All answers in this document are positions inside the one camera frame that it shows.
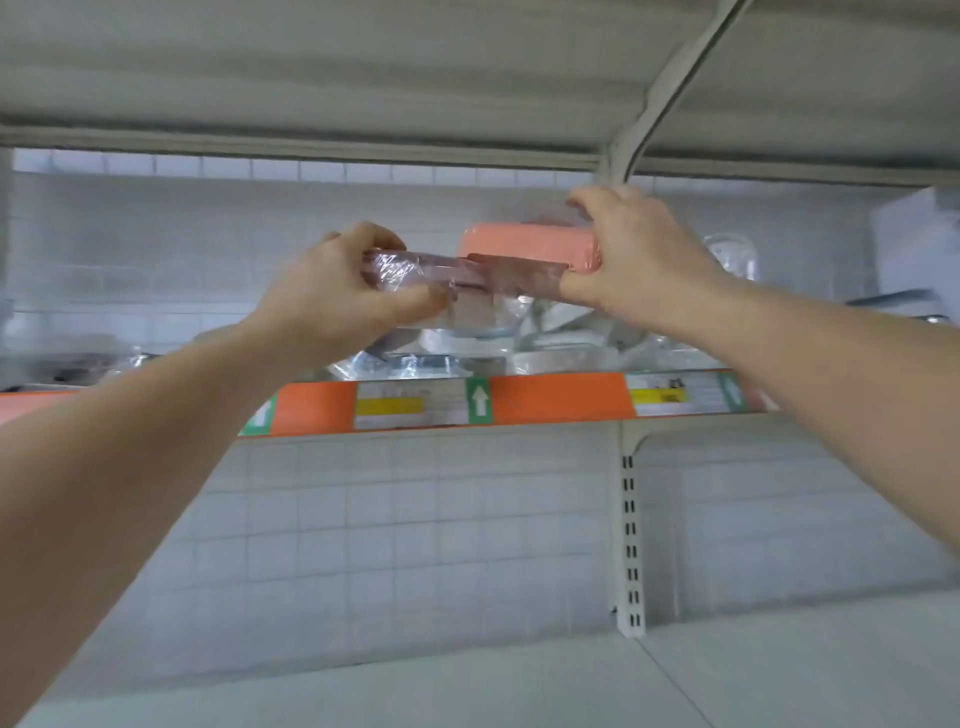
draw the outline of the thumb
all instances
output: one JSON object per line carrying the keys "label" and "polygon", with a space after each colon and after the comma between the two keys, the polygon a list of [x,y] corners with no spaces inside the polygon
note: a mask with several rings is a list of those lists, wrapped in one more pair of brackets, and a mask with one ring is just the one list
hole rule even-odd
{"label": "thumb", "polygon": [[590,308],[599,308],[597,291],[599,273],[574,273],[566,271],[560,279],[560,295],[567,303],[586,305]]}
{"label": "thumb", "polygon": [[426,284],[382,292],[378,296],[384,299],[384,316],[392,328],[429,319],[450,304],[450,295],[445,289]]}

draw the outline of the shelf bracket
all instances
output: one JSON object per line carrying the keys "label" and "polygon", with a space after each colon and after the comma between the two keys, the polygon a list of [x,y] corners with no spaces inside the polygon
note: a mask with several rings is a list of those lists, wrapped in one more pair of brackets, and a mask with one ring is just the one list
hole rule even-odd
{"label": "shelf bracket", "polygon": [[660,122],[674,108],[727,31],[753,0],[720,0],[717,13],[699,36],[684,43],[645,93],[634,121],[613,138],[600,156],[598,182],[622,184],[633,172]]}

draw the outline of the right hand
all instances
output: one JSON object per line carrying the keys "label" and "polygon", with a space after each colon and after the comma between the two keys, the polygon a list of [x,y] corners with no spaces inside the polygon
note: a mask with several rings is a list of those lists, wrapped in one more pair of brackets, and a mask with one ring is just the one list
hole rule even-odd
{"label": "right hand", "polygon": [[663,202],[635,187],[578,187],[569,202],[593,219],[602,256],[594,273],[564,274],[560,290],[571,303],[674,335],[693,294],[732,279]]}

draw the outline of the finger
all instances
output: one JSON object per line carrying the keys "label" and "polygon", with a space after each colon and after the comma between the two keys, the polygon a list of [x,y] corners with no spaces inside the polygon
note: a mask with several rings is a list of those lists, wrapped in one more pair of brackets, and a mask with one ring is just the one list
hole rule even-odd
{"label": "finger", "polygon": [[613,187],[611,187],[611,190],[615,192],[625,203],[639,202],[640,200],[647,199],[647,196],[643,194],[642,189],[639,187],[634,187],[631,184],[615,184]]}
{"label": "finger", "polygon": [[574,273],[566,271],[560,278],[560,295],[567,303],[598,308],[597,291],[600,288],[599,273]]}
{"label": "finger", "polygon": [[450,304],[450,295],[438,286],[413,285],[397,291],[377,291],[371,303],[377,309],[373,315],[389,329],[436,316]]}
{"label": "finger", "polygon": [[403,241],[395,232],[366,220],[347,231],[344,238],[358,254],[370,248],[382,248],[389,251],[405,251],[407,249],[407,246],[403,244]]}
{"label": "finger", "polygon": [[609,187],[591,184],[577,187],[570,192],[567,203],[583,210],[593,220],[597,220],[616,209],[623,200]]}

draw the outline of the shelf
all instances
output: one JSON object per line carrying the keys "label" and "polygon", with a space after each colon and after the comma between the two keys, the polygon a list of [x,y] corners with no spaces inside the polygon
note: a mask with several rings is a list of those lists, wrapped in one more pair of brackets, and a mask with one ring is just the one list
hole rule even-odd
{"label": "shelf", "polygon": [[[0,395],[0,424],[73,395]],[[600,422],[774,408],[753,385],[727,370],[308,382],[283,387],[240,436]]]}

